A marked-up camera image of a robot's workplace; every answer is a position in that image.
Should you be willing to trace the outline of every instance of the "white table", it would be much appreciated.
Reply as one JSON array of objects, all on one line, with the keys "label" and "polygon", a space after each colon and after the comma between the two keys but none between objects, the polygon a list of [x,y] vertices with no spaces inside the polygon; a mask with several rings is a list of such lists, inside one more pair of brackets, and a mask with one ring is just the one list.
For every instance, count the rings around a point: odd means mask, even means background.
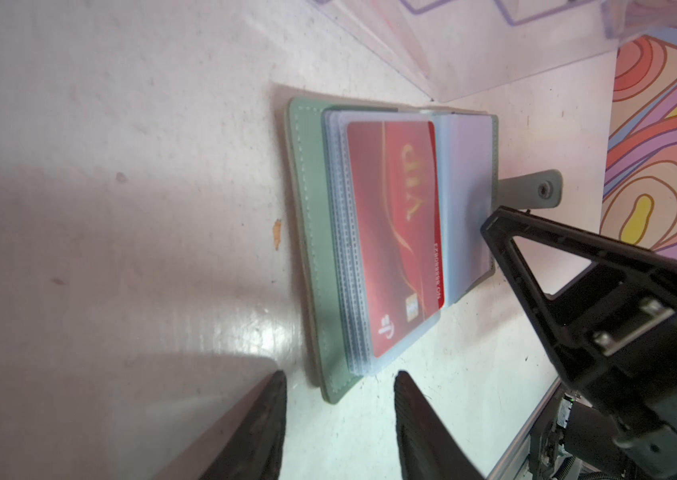
[{"label": "white table", "polygon": [[[539,213],[592,230],[614,62],[453,103],[499,115],[501,177],[562,171]],[[0,477],[195,478],[276,368],[281,478],[400,478],[399,369],[491,470],[555,378],[500,272],[339,405],[308,379],[288,88],[429,101],[302,0],[0,2]]]}]

